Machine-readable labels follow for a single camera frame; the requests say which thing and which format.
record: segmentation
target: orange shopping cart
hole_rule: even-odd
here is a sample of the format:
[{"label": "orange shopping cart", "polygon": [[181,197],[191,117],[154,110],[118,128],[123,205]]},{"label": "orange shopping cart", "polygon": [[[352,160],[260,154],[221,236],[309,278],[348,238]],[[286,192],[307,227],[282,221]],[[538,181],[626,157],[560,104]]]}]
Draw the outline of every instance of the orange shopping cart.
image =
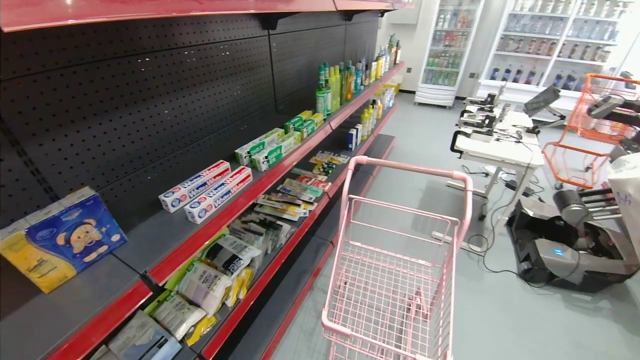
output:
[{"label": "orange shopping cart", "polygon": [[[586,76],[586,84],[560,139],[543,148],[556,179],[556,190],[564,184],[592,189],[605,180],[612,145],[617,145],[623,138],[632,138],[637,129],[620,122],[594,119],[588,110],[607,95],[626,101],[637,100],[639,93],[634,85],[640,85],[640,81],[601,74]],[[631,112],[620,107],[616,110]],[[568,136],[570,131],[576,132],[582,140]]]}]

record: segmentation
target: refrigerator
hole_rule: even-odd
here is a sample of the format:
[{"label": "refrigerator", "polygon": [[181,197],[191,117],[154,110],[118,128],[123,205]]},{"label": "refrigerator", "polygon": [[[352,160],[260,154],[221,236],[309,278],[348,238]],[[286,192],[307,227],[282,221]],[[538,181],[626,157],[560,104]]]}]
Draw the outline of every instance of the refrigerator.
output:
[{"label": "refrigerator", "polygon": [[453,105],[483,6],[484,0],[440,1],[415,102]]}]

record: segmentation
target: glass door refrigerator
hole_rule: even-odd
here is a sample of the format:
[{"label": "glass door refrigerator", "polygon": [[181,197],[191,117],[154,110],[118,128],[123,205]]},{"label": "glass door refrigerator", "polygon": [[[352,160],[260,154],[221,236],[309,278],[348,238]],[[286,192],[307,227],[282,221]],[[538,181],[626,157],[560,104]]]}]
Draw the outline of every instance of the glass door refrigerator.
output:
[{"label": "glass door refrigerator", "polygon": [[506,85],[501,99],[524,103],[554,85],[554,107],[570,114],[586,74],[620,74],[640,33],[636,8],[629,0],[508,1],[476,95]]},{"label": "glass door refrigerator", "polygon": [[484,0],[441,0],[431,28],[415,102],[452,106]]}]

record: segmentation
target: shelf bracket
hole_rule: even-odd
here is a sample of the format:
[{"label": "shelf bracket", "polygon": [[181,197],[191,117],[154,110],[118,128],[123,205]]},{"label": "shelf bracket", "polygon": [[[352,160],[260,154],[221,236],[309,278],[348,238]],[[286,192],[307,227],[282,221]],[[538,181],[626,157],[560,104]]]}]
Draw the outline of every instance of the shelf bracket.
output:
[{"label": "shelf bracket", "polygon": [[258,21],[260,22],[260,26],[263,30],[275,31],[278,28],[278,21],[296,15],[299,12],[288,12],[288,13],[259,13],[256,14]]}]

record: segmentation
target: cartoon character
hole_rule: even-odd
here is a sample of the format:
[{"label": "cartoon character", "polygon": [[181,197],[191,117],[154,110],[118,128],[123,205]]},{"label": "cartoon character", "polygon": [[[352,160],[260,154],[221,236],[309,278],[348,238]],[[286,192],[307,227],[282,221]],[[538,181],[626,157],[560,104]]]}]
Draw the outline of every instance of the cartoon character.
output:
[{"label": "cartoon character", "polygon": [[83,261],[87,263],[109,249],[109,246],[102,242],[102,233],[100,232],[104,232],[106,228],[98,230],[95,228],[95,224],[96,221],[93,219],[78,221],[64,229],[56,238],[56,243],[71,246],[74,257],[82,256]]}]

